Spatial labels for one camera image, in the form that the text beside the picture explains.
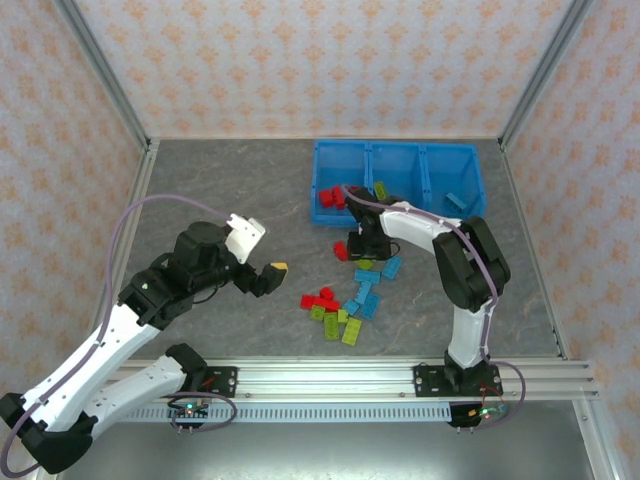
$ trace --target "green lego brick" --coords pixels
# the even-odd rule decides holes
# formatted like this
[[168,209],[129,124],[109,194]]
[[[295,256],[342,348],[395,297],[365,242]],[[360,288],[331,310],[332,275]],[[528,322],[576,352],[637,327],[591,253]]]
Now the green lego brick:
[[361,270],[371,270],[371,267],[373,267],[373,264],[376,263],[375,260],[368,260],[366,258],[362,258],[360,260],[356,260],[355,262],[356,265],[358,265],[358,268]]
[[318,305],[314,305],[311,307],[311,320],[324,320],[324,307],[320,307]]
[[387,193],[387,189],[384,188],[383,182],[375,182],[373,184],[373,191],[375,192],[376,197],[378,197],[379,202],[381,202],[382,200],[384,200],[389,196],[389,194]]
[[344,335],[342,335],[342,343],[346,343],[347,345],[351,345],[352,347],[355,346],[356,340],[358,340],[358,334],[360,333],[361,325],[362,320],[349,317],[347,326],[344,329]]
[[331,312],[324,314],[324,338],[327,340],[340,340],[340,327],[338,326],[338,314]]
[[338,310],[338,323],[347,323],[349,320],[349,314],[346,310],[340,309]]

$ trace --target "bin compartment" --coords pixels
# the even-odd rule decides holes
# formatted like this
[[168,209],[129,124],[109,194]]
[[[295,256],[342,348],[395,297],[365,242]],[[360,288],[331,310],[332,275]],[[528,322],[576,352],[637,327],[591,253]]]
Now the bin compartment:
[[429,211],[455,218],[483,216],[487,200],[475,147],[428,143],[424,148],[431,184]]
[[355,227],[347,208],[323,208],[318,192],[336,185],[367,185],[369,142],[357,140],[318,140],[313,154],[311,181],[311,221],[315,225]]
[[371,142],[371,185],[383,182],[389,195],[427,209],[431,199],[423,145],[402,142]]

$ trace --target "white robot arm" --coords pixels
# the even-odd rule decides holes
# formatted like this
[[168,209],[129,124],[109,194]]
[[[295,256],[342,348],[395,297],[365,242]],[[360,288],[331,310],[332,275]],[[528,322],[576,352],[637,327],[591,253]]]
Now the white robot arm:
[[[36,387],[0,399],[0,416],[11,428],[24,420],[18,436],[45,470],[55,474],[71,466],[128,412],[156,398],[201,387],[207,364],[186,344],[170,347],[153,365],[129,378],[105,383],[135,351],[190,310],[197,293],[233,282],[243,293],[259,297],[280,286],[286,264],[266,265],[258,275],[247,263],[265,233],[256,220],[235,214],[224,227],[190,225],[178,236],[172,253],[158,257],[122,290],[99,345],[102,326]],[[94,345],[98,347],[82,363]],[[74,369],[71,378],[41,400]]]
[[511,272],[486,222],[479,217],[440,217],[396,197],[381,204],[365,188],[347,191],[346,201],[359,223],[358,231],[349,233],[350,260],[387,260],[392,239],[406,240],[436,257],[443,288],[454,305],[453,337],[442,370],[445,378],[433,379],[431,383],[438,385],[434,394],[442,395],[443,386],[450,386],[447,394],[473,396],[480,383],[493,386],[487,377],[496,376],[497,367],[486,361],[488,324]]

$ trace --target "black mounting plate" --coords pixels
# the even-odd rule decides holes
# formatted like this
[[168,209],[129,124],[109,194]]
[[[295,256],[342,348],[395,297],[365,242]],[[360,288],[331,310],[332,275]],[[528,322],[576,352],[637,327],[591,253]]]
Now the black mounting plate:
[[201,392],[217,393],[227,398],[236,396],[238,367],[207,367]]
[[[500,395],[503,393],[500,371],[495,365],[488,365],[482,371],[476,372],[472,380],[462,382],[458,388],[454,388],[445,376],[445,368],[443,365],[434,366],[426,363],[413,367],[416,397],[481,397],[481,384],[495,388]],[[496,396],[489,389],[484,393],[487,397]]]

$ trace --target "wall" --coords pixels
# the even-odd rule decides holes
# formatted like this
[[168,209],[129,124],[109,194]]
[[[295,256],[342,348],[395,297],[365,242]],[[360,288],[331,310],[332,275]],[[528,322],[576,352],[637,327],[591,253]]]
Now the wall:
[[640,472],[640,9],[598,1],[509,149],[554,308]]
[[51,0],[0,2],[0,71],[2,395],[89,333],[141,152]]
[[80,0],[147,133],[502,133],[570,0]]

